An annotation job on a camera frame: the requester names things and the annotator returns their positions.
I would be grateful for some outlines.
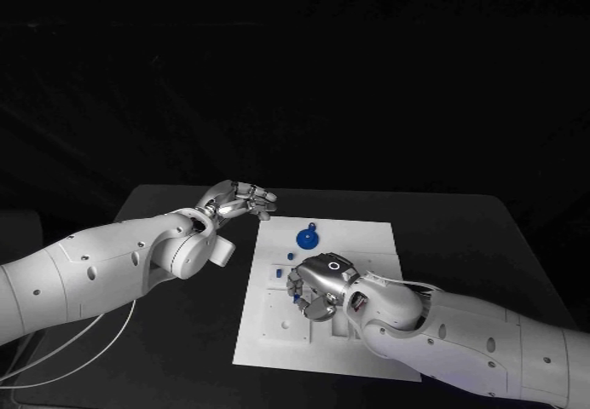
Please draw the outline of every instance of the dark gray table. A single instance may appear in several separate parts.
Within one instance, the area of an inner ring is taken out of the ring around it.
[[[206,187],[141,186],[116,221],[194,205]],[[271,189],[277,216],[391,222],[404,278],[483,298],[528,317],[575,328],[510,215],[489,196]],[[546,407],[483,398],[424,378],[408,383],[233,366],[233,348],[253,256],[258,220],[222,229],[236,244],[225,268],[207,263],[189,280],[158,285],[109,352],[62,381],[14,392],[15,401],[88,408],[186,407]],[[128,313],[111,312],[92,331],[17,384],[46,380],[83,363],[109,342]],[[88,320],[46,331],[33,359]]]

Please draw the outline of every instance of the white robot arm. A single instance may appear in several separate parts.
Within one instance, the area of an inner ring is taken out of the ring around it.
[[[340,308],[369,351],[473,394],[590,408],[590,335],[440,290],[412,291],[339,255],[307,258],[288,275],[317,297],[298,298],[310,320]]]
[[[268,220],[275,201],[259,187],[223,181],[194,208],[89,228],[0,266],[0,345],[112,311],[207,260],[223,267],[235,246],[217,229],[245,213]]]

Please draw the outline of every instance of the cable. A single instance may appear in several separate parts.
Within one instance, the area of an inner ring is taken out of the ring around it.
[[[396,284],[408,284],[408,285],[418,285],[419,287],[425,287],[425,288],[428,288],[429,290],[437,290],[437,291],[444,292],[444,290],[441,290],[435,285],[418,283],[418,282],[415,282],[415,281],[405,281],[404,279],[388,279],[388,278],[385,278],[385,277],[380,277],[380,276],[376,275],[375,273],[372,273],[369,270],[366,270],[366,273],[367,273],[369,275],[372,275],[373,277],[376,277],[378,279],[383,279],[385,281],[391,281],[392,283],[396,283]]]
[[[116,341],[116,339],[118,339],[118,337],[119,337],[119,335],[121,335],[121,333],[122,333],[122,331],[124,331],[124,329],[125,329],[125,327],[127,327],[128,320],[131,319],[131,315],[132,315],[132,310],[134,310],[134,308],[135,308],[135,300],[132,300],[131,310],[128,311],[128,317],[127,317],[127,319],[125,319],[125,323],[122,324],[122,327],[121,327],[121,329],[119,329],[118,334],[115,335],[115,337],[114,337],[114,339],[111,340],[109,344],[103,347],[102,351],[95,355],[95,357],[93,357],[82,366],[79,366],[73,371],[69,371],[65,375],[60,375],[59,377],[56,377],[54,379],[52,379],[52,380],[49,380],[49,381],[44,381],[44,382],[41,382],[41,383],[34,383],[34,384],[31,384],[31,385],[0,386],[0,389],[24,389],[24,388],[33,388],[33,387],[40,386],[40,385],[46,385],[46,384],[50,383],[50,382],[59,381],[60,379],[63,379],[65,377],[67,377],[72,373],[77,372],[85,366],[88,366],[88,365],[98,359],[98,357],[103,354],[103,352],[106,351],[106,349],[111,347],[111,345],[112,345],[114,342]],[[2,377],[2,379],[5,379],[7,377],[10,377],[11,375],[15,375],[15,373],[18,373],[18,372],[10,373],[8,375],[5,375],[5,377]]]
[[[49,353],[43,358],[39,358],[34,362],[30,362],[30,364],[27,364],[21,369],[15,370],[14,372],[10,372],[7,375],[4,375],[2,377],[0,377],[0,382],[2,382],[8,377],[13,377],[14,375],[17,375],[18,373],[21,373],[23,371],[26,371],[28,368],[31,368],[34,365],[40,364],[46,359],[49,359],[59,351],[63,350],[65,347],[67,347],[67,345],[70,345],[70,343],[73,343],[73,341],[86,333],[86,331],[92,328],[92,326],[95,325],[95,323],[98,322],[98,320],[103,317],[103,314],[98,315],[98,317],[95,317],[95,320],[92,321],[92,323],[86,326],[86,328],[79,332],[79,334],[52,352]]]

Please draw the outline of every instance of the white board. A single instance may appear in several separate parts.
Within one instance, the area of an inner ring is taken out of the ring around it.
[[[297,246],[295,235],[310,222],[316,223],[320,242],[307,251]],[[402,278],[389,223],[295,217],[261,222],[233,364],[419,382],[419,373],[405,364],[367,351],[341,311],[331,320],[311,322],[292,304],[285,287],[290,269],[304,258],[328,252],[349,259],[357,269]],[[304,287],[307,301],[310,295]]]

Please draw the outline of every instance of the blue disc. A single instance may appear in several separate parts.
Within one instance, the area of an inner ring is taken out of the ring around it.
[[[318,242],[320,237],[316,233],[316,225],[310,223],[310,226],[297,234],[297,244],[303,249],[310,250],[316,247]]]

